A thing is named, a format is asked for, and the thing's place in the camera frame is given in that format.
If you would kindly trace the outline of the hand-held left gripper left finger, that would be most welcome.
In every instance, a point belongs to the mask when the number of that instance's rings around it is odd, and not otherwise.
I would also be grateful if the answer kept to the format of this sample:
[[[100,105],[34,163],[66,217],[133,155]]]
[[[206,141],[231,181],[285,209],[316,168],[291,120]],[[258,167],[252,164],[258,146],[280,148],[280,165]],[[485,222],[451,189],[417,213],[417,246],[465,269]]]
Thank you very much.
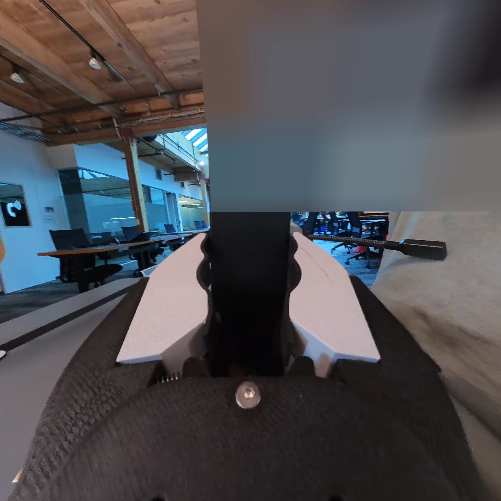
[[[210,261],[197,234],[151,273],[116,362],[160,361],[168,374],[182,372],[186,359],[203,357],[210,315]]]

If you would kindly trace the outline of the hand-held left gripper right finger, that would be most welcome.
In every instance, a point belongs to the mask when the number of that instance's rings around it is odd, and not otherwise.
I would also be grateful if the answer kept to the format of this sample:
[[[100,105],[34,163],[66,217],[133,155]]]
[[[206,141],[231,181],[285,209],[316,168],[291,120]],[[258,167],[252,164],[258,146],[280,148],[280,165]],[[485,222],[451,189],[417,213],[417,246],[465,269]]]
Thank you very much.
[[[293,264],[300,272],[289,296],[293,354],[309,357],[321,378],[338,360],[378,363],[379,350],[348,272],[304,235],[291,237],[297,246]]]

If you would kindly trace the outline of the black phone icon sign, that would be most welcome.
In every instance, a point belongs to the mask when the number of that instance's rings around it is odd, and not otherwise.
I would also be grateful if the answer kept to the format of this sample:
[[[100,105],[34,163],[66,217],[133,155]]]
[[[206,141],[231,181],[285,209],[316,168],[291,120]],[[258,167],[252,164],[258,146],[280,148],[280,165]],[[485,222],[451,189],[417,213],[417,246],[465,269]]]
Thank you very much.
[[[32,226],[22,185],[1,182],[1,219],[5,228]]]

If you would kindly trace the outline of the black office chair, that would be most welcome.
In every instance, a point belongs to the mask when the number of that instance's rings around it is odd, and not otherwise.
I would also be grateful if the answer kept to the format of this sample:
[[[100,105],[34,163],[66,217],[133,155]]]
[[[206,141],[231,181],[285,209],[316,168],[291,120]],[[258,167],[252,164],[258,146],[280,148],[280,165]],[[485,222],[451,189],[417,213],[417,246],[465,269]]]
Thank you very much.
[[[126,238],[126,240],[123,241],[123,243],[138,243],[141,241],[149,241],[151,239],[159,237],[157,231],[141,232],[139,231],[137,226],[122,227],[121,229]],[[143,246],[137,246],[134,249],[139,250],[141,248],[143,249],[143,251],[138,252],[136,254],[129,254],[130,260],[137,261],[138,271],[142,271],[148,267],[157,264],[156,258],[163,252],[163,248],[160,246],[159,242]]]
[[[49,233],[57,251],[91,247],[83,229],[50,230]],[[91,284],[104,285],[106,279],[122,271],[121,265],[108,263],[108,254],[98,257],[104,261],[103,265],[96,265],[94,253],[59,256],[59,280],[65,284],[77,283],[79,293],[83,293]]]

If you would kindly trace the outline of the brown wooden desk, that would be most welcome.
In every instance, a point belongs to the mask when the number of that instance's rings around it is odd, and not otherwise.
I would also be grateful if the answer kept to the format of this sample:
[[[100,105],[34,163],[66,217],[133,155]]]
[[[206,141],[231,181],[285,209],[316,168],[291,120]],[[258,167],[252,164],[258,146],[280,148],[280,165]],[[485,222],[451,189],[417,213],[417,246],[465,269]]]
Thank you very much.
[[[90,284],[103,285],[106,278],[98,273],[97,267],[85,267],[87,256],[100,256],[102,254],[110,254],[114,251],[124,252],[126,255],[137,257],[138,269],[140,273],[147,267],[152,266],[150,253],[161,247],[169,247],[172,244],[178,244],[182,239],[190,239],[198,234],[208,234],[210,229],[201,229],[195,231],[181,232],[178,234],[168,234],[163,237],[155,237],[147,241],[138,241],[132,243],[107,244],[97,247],[82,247],[64,250],[56,250],[53,252],[38,253],[40,257],[57,258],[62,263],[63,261],[70,262],[70,282],[77,283],[79,293],[84,293],[89,290]]]

